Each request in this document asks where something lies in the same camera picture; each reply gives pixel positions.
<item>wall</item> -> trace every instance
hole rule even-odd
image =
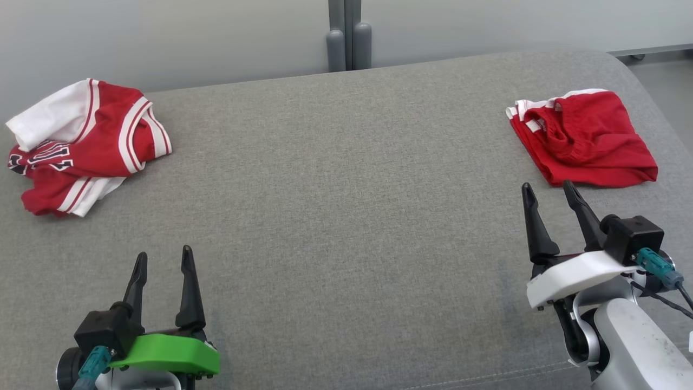
[[[143,91],[327,71],[327,0],[0,0],[0,123],[86,77]]]
[[[691,0],[363,0],[373,66],[529,48],[693,44]]]

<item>teal connector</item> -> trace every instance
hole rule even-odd
[[[645,271],[654,274],[657,279],[661,280],[669,290],[678,289],[678,283],[683,284],[683,275],[681,275],[674,266],[667,260],[664,260],[659,254],[650,248],[643,248],[638,251],[635,262],[645,269]]]
[[[80,368],[80,379],[72,387],[73,390],[92,390],[96,383],[96,378],[103,371],[106,371],[111,363],[111,354],[104,346],[95,347],[89,353],[87,360]]]

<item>cable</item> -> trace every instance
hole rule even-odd
[[[676,288],[681,292],[681,295],[683,295],[683,299],[688,302],[688,305],[693,309],[693,299],[691,299],[690,295],[688,295],[688,291],[683,288],[683,283],[682,282],[677,282],[676,283]]]
[[[662,296],[659,296],[659,295],[657,295],[656,293],[653,293],[652,291],[648,290],[646,287],[643,287],[643,286],[639,285],[639,284],[636,283],[636,282],[631,282],[631,286],[633,286],[633,287],[635,287],[636,289],[639,289],[640,291],[642,291],[642,294],[643,294],[643,295],[645,295],[645,296],[651,296],[652,298],[655,298],[655,299],[657,299],[657,300],[660,300],[661,302],[664,302],[664,304],[665,304],[666,306],[669,306],[669,307],[672,308],[672,309],[676,309],[676,310],[678,310],[679,312],[684,313],[684,314],[686,315],[686,317],[688,317],[688,318],[690,318],[690,319],[693,319],[693,313],[689,312],[689,311],[686,310],[684,307],[681,307],[681,306],[677,305],[676,303],[673,303],[673,302],[671,302],[670,300],[668,300],[668,299],[666,299],[666,298],[664,298],[664,297],[662,297]]]

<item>gray floor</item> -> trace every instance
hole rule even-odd
[[[693,51],[648,54],[642,61],[619,59],[638,77],[693,153]]]

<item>stitched seam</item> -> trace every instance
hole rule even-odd
[[[432,384],[424,384],[421,386],[414,386],[414,387],[407,387],[406,389],[402,390],[413,390],[413,389],[424,389],[426,387],[431,387],[431,386],[441,386],[444,384],[452,384],[452,383],[460,383],[460,382],[467,382],[470,380],[477,380],[477,379],[484,379],[484,378],[493,378],[499,375],[507,375],[507,374],[515,374],[515,373],[522,373],[525,371],[530,371],[530,370],[539,370],[540,368],[546,368],[546,367],[553,367],[553,366],[558,366],[559,364],[566,364],[566,362],[559,362],[559,363],[553,363],[553,364],[546,364],[545,366],[538,366],[538,367],[531,367],[531,368],[524,368],[522,370],[515,370],[515,371],[507,371],[504,373],[495,373],[495,374],[490,374],[490,375],[482,375],[482,376],[477,376],[474,378],[467,378],[467,379],[458,379],[458,380],[449,380],[447,382],[440,382],[440,383],[432,383]]]
[[[502,379],[492,380],[492,381],[490,381],[490,382],[469,383],[469,384],[463,384],[463,385],[461,385],[461,386],[446,387],[445,389],[442,389],[442,390],[461,389],[462,387],[477,386],[477,385],[479,385],[479,384],[489,384],[489,383],[494,383],[494,382],[501,382],[501,381],[504,381],[504,380],[514,380],[514,379],[520,379],[520,378],[528,378],[528,377],[530,377],[530,376],[542,375],[542,374],[547,374],[547,373],[555,373],[556,371],[568,370],[568,369],[570,369],[570,368],[576,368],[576,367],[570,366],[570,367],[556,368],[556,369],[554,369],[554,370],[543,371],[543,372],[540,372],[540,373],[532,373],[532,374],[520,375],[520,376],[516,376],[516,377],[502,378]]]

